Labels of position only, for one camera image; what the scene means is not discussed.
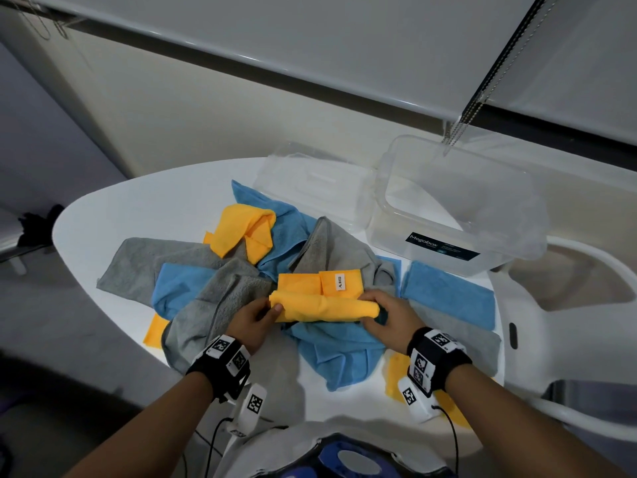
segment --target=hand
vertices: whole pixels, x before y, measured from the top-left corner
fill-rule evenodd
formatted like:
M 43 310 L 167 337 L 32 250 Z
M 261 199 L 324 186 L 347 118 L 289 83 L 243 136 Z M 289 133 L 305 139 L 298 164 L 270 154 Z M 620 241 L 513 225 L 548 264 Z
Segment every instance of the hand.
M 385 344 L 388 349 L 397 353 L 407 354 L 413 333 L 426 326 L 418 314 L 411 308 L 409 302 L 402 298 L 392 297 L 380 290 L 370 290 L 359 297 L 360 300 L 370 300 L 385 308 L 389 314 L 386 325 L 378 324 L 370 317 L 361 319 L 365 330 Z
M 265 311 L 267 313 L 263 318 L 258 319 Z M 230 325 L 228 325 L 226 335 L 234 337 L 245 345 L 250 355 L 253 356 L 263 345 L 268 330 L 274 325 L 276 318 L 282 311 L 283 305 L 280 303 L 270 308 L 270 301 L 267 297 L 257 298 L 235 313 Z

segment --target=gray cloth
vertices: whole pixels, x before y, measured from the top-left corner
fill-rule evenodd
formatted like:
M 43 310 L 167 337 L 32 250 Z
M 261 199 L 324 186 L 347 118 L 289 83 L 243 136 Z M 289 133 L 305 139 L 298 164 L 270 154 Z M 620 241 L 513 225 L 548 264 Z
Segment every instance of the gray cloth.
M 429 327 L 442 330 L 462 343 L 475 367 L 489 377 L 496 375 L 501 343 L 498 334 L 429 308 L 416 300 L 410 300 L 409 304 Z
M 150 303 L 159 270 L 164 263 L 218 268 L 221 259 L 208 245 L 186 241 L 128 238 L 98 280 L 98 289 L 119 297 Z
M 299 255 L 290 264 L 293 273 L 326 270 L 361 270 L 364 289 L 381 289 L 395 294 L 394 265 L 381 260 L 369 245 L 347 233 L 325 216 L 317 220 L 314 231 Z
M 164 330 L 162 347 L 173 368 L 185 373 L 212 338 L 226 331 L 241 307 L 270 295 L 274 282 L 258 275 L 259 270 L 243 259 L 224 260 L 195 300 L 180 310 Z

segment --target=person's left hand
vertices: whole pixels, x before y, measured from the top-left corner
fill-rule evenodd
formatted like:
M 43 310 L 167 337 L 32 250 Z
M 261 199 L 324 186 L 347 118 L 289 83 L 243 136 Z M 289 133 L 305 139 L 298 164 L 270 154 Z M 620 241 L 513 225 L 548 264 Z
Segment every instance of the person's left hand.
M 268 309 L 261 320 L 257 317 L 263 310 Z M 267 297 L 257 298 L 248 305 L 241 307 L 226 330 L 226 335 L 234 337 L 248 350 L 251 356 L 256 353 L 266 339 L 270 327 L 274 325 L 276 318 L 281 314 L 283 305 L 277 303 L 270 308 Z

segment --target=black wristband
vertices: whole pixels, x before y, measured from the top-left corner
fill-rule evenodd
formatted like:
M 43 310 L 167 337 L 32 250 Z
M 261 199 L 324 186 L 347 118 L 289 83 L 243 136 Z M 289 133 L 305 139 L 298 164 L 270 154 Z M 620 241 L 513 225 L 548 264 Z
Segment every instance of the black wristband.
M 431 327 L 414 332 L 407 355 L 410 357 L 409 378 L 429 397 L 445 390 L 449 373 L 462 364 L 471 364 L 465 348 L 449 334 Z
M 223 403 L 237 399 L 250 375 L 250 354 L 237 339 L 216 337 L 193 361 L 186 372 L 201 372 L 208 378 L 214 397 Z

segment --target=person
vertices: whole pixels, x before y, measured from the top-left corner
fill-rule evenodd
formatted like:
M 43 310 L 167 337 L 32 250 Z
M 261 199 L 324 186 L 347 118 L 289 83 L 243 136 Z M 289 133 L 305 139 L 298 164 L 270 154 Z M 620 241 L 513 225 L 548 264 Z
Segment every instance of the person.
M 412 355 L 415 351 L 410 346 L 414 345 L 415 335 L 430 329 L 409 303 L 379 290 L 365 292 L 361 299 L 376 301 L 389 315 L 384 326 L 373 319 L 363 319 L 365 329 L 387 348 Z M 267 298 L 255 300 L 235 314 L 226 336 L 238 341 L 253 355 L 281 311 L 281 305 L 269 308 Z M 456 349 L 454 354 L 459 356 L 460 352 Z M 453 398 L 506 474 L 560 478 L 627 476 L 559 423 L 487 377 L 469 363 L 470 359 L 460 357 L 455 362 L 446 364 L 450 369 L 440 386 Z M 213 399 L 219 397 L 218 387 L 223 387 L 216 378 L 219 370 L 213 373 L 206 368 L 191 370 L 83 458 L 66 474 L 67 478 L 170 476 L 199 420 Z M 276 434 L 276 439 L 269 438 L 272 434 Z M 376 468 L 365 472 L 370 469 L 370 464 L 356 464 L 354 458 L 357 456 L 373 461 L 376 465 L 372 468 Z M 358 470 L 362 474 L 351 471 L 357 466 L 362 466 L 362 471 Z M 349 477 L 365 474 L 454 476 L 425 443 L 389 440 L 364 430 L 339 429 L 327 423 L 301 423 L 252 437 L 226 452 L 215 476 Z

